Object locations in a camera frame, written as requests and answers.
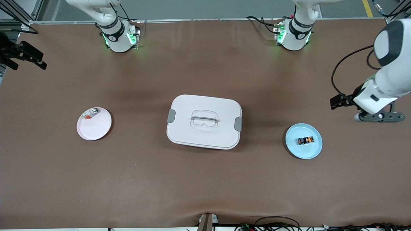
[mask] gray latch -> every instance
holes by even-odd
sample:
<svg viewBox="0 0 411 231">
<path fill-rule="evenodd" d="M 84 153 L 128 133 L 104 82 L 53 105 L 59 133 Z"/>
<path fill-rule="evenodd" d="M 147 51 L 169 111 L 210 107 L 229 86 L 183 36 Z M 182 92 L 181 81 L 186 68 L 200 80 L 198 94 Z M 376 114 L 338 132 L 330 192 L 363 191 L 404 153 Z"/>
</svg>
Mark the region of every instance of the gray latch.
<svg viewBox="0 0 411 231">
<path fill-rule="evenodd" d="M 175 119 L 175 110 L 170 109 L 169 111 L 169 117 L 167 118 L 167 123 L 172 123 L 174 122 Z"/>
<path fill-rule="evenodd" d="M 241 131 L 242 129 L 242 117 L 237 117 L 236 120 L 234 121 L 234 129 L 236 131 Z"/>
</svg>

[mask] white storage box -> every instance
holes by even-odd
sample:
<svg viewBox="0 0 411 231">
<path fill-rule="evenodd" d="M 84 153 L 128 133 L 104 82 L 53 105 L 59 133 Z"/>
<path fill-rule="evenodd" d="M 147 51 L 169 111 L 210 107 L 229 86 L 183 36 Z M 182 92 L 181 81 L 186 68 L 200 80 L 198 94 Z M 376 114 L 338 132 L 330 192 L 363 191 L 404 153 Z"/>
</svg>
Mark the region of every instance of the white storage box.
<svg viewBox="0 0 411 231">
<path fill-rule="evenodd" d="M 241 106 L 234 100 L 180 95 L 171 104 L 167 136 L 178 144 L 232 149 L 240 140 L 241 116 Z"/>
</svg>

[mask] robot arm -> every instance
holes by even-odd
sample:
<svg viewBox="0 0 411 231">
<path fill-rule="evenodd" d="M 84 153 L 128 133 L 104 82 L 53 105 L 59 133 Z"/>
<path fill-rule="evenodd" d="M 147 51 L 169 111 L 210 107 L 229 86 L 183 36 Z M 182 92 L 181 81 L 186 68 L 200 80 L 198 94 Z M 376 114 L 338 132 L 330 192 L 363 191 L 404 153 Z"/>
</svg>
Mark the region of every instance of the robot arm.
<svg viewBox="0 0 411 231">
<path fill-rule="evenodd" d="M 395 100 L 411 91 L 411 19 L 385 26 L 374 41 L 374 52 L 382 68 L 348 96 L 362 111 L 354 118 L 366 122 L 402 121 L 404 115 L 393 112 L 393 107 Z M 331 99 L 335 100 L 331 101 L 332 109 L 350 105 L 336 104 L 336 97 Z M 391 106 L 389 112 L 384 111 L 387 105 Z"/>
<path fill-rule="evenodd" d="M 126 52 L 137 46 L 139 30 L 128 21 L 120 20 L 113 10 L 121 0 L 66 0 L 71 6 L 88 14 L 103 31 L 106 44 L 114 52 Z"/>
<path fill-rule="evenodd" d="M 276 29 L 279 35 L 275 36 L 276 42 L 284 48 L 297 51 L 303 48 L 311 35 L 311 29 L 319 16 L 319 5 L 336 3 L 342 0 L 292 0 L 296 5 L 293 18 L 284 20 L 284 28 Z"/>
</svg>

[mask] yellow floor line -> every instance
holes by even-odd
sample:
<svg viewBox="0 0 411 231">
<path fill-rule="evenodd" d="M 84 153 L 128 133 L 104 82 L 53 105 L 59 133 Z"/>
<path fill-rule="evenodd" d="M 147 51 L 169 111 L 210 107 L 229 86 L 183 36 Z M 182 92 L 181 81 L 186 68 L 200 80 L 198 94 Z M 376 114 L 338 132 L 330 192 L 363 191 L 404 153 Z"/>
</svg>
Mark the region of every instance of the yellow floor line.
<svg viewBox="0 0 411 231">
<path fill-rule="evenodd" d="M 364 4 L 365 12 L 367 13 L 367 16 L 369 18 L 372 18 L 372 12 L 371 12 L 371 8 L 369 7 L 368 1 L 363 0 L 363 4 Z"/>
</svg>

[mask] green led light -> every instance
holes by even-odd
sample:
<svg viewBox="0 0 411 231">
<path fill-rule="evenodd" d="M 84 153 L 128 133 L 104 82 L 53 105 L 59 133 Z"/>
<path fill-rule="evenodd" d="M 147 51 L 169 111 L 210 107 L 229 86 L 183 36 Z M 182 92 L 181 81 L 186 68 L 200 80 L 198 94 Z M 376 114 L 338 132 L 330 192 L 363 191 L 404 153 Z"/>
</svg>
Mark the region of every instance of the green led light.
<svg viewBox="0 0 411 231">
<path fill-rule="evenodd" d="M 305 41 L 305 44 L 307 44 L 308 43 L 308 40 L 309 40 L 309 36 L 311 35 L 311 31 L 310 31 L 310 33 L 308 33 L 308 35 L 307 35 L 307 40 Z"/>
<path fill-rule="evenodd" d="M 127 33 L 127 37 L 129 38 L 130 43 L 131 43 L 132 45 L 136 44 L 136 36 L 134 36 L 133 34 L 128 34 L 128 33 Z"/>
<path fill-rule="evenodd" d="M 278 35 L 278 39 L 277 39 L 277 41 L 279 43 L 282 43 L 284 41 L 284 37 L 285 37 L 286 33 L 287 33 L 286 30 L 283 30 L 282 32 L 280 32 L 280 34 Z"/>
<path fill-rule="evenodd" d="M 106 45 L 107 45 L 107 46 L 110 46 L 110 45 L 109 45 L 109 42 L 107 41 L 107 38 L 106 38 L 106 36 L 105 36 L 104 34 L 103 34 L 103 38 L 104 38 L 104 40 L 106 41 Z"/>
</svg>

